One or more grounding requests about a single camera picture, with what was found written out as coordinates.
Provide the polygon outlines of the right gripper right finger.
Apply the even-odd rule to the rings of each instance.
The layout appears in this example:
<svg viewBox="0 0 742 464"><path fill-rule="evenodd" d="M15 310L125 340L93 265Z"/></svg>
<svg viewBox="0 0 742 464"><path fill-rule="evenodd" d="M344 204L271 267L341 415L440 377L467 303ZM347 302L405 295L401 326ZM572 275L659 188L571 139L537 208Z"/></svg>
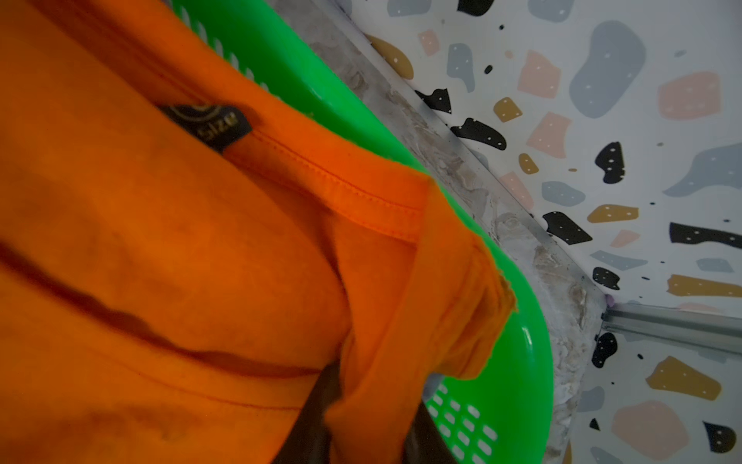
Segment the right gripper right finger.
<svg viewBox="0 0 742 464"><path fill-rule="evenodd" d="M452 452L436 427L425 404L421 402L404 442L405 464L456 464Z"/></svg>

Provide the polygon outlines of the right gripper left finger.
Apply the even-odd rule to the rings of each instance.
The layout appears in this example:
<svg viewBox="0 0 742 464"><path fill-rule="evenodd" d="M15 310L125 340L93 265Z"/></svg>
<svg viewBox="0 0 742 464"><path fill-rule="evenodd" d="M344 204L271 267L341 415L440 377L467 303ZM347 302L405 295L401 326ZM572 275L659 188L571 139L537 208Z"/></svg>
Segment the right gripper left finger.
<svg viewBox="0 0 742 464"><path fill-rule="evenodd" d="M317 378L287 439L272 464L330 463L332 437L325 413L340 398L339 363L325 367Z"/></svg>

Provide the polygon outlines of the green plastic basket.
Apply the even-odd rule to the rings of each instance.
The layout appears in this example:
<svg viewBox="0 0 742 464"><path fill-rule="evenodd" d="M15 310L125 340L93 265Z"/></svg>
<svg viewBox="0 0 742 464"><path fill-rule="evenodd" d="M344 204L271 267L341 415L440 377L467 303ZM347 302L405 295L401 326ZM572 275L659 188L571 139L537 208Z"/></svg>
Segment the green plastic basket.
<svg viewBox="0 0 742 464"><path fill-rule="evenodd" d="M415 170L423 164L264 1L170 1L175 15L239 73L325 128ZM450 197L479 235L517 299L475 380L448 377L428 417L460 463L539 463L552 421L554 369L547 325L527 279Z"/></svg>

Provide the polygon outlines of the orange t-shirt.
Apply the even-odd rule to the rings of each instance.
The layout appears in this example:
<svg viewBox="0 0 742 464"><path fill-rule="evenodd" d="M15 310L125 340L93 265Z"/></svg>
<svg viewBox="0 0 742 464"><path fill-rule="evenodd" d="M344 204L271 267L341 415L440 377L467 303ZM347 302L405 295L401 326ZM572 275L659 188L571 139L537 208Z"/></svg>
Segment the orange t-shirt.
<svg viewBox="0 0 742 464"><path fill-rule="evenodd" d="M426 174L240 75L158 1L1 5L1 459L403 463L516 307Z"/></svg>

